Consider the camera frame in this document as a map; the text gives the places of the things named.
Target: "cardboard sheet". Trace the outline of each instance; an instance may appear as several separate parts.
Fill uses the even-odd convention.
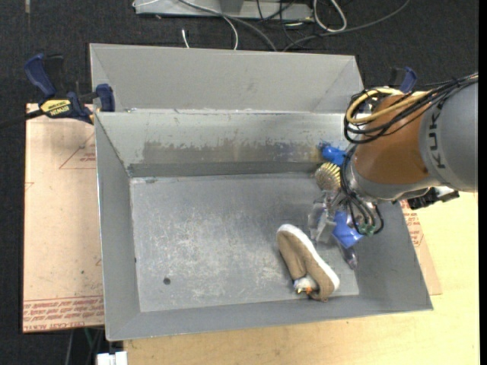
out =
[[[94,127],[27,122],[23,331],[103,325]]]

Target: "beige shoe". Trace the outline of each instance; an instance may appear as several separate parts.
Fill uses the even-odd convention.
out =
[[[307,288],[307,294],[315,300],[327,301],[328,296],[338,289],[340,280],[318,255],[307,235],[292,224],[283,224],[277,231],[277,243],[292,279],[312,283],[311,276],[318,288],[314,290],[311,286],[312,291]],[[299,281],[294,287],[302,289]]]

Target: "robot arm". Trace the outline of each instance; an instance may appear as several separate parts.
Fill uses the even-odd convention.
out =
[[[351,144],[341,161],[331,160],[339,166],[339,181],[329,163],[315,174],[323,196],[314,205],[320,212],[310,215],[311,237],[333,235],[345,251],[382,230],[381,202],[440,186],[475,192],[477,94],[474,74],[424,92],[385,87],[352,98],[344,122]]]
[[[364,118],[349,108],[345,134],[355,146],[342,171],[350,190],[367,201],[435,186],[475,192],[478,86],[470,75],[427,92],[389,94]]]

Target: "yellow clamp label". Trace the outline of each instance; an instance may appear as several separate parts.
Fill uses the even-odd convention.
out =
[[[40,108],[44,113],[48,113],[50,116],[56,116],[68,112],[70,105],[71,102],[67,99],[54,99],[47,100]]]

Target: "white cable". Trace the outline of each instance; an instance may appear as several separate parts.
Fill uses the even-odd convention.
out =
[[[136,1],[137,1],[137,0],[134,0],[134,1],[132,2],[132,7],[133,7],[133,8],[141,7],[141,6],[143,6],[143,5],[154,4],[155,2],[159,2],[159,1],[161,1],[161,0],[152,0],[151,2],[141,3],[141,4],[137,4],[137,5],[135,4],[135,2],[136,2]],[[235,34],[235,45],[234,45],[234,50],[237,50],[237,47],[238,47],[238,32],[237,32],[237,29],[235,28],[234,24],[233,24],[233,23],[230,21],[230,19],[228,19],[228,17],[226,17],[226,16],[222,15],[222,13],[221,13],[221,12],[218,12],[218,11],[216,11],[216,10],[214,10],[214,9],[211,9],[211,8],[202,7],[201,5],[197,5],[197,4],[194,4],[194,3],[187,3],[187,4],[188,4],[188,5],[190,5],[190,6],[192,6],[192,7],[194,7],[194,8],[200,9],[200,10],[202,9],[202,10],[204,10],[204,11],[209,11],[209,12],[211,12],[211,13],[213,13],[213,14],[215,14],[215,15],[219,16],[219,17],[222,17],[223,19],[225,19],[225,21],[226,21],[228,24],[230,24],[231,29],[234,31],[234,34]],[[186,41],[186,35],[185,35],[184,31],[183,31],[183,38],[184,38],[184,43],[185,43],[185,44],[186,44],[186,46],[189,48],[188,42]]]
[[[186,30],[182,29],[181,33],[183,35],[184,44],[186,45],[186,48],[189,49],[188,40],[186,39]]]
[[[342,9],[340,8],[340,6],[335,0],[330,0],[330,2],[332,3],[333,7],[335,7],[336,11],[339,13],[343,25],[338,29],[333,29],[325,26],[325,24],[323,24],[323,22],[318,18],[318,13],[317,13],[318,0],[313,0],[314,20],[318,24],[318,26],[320,26],[323,30],[328,31],[330,33],[338,33],[340,31],[343,31],[345,28],[347,28],[347,18],[345,17]]]

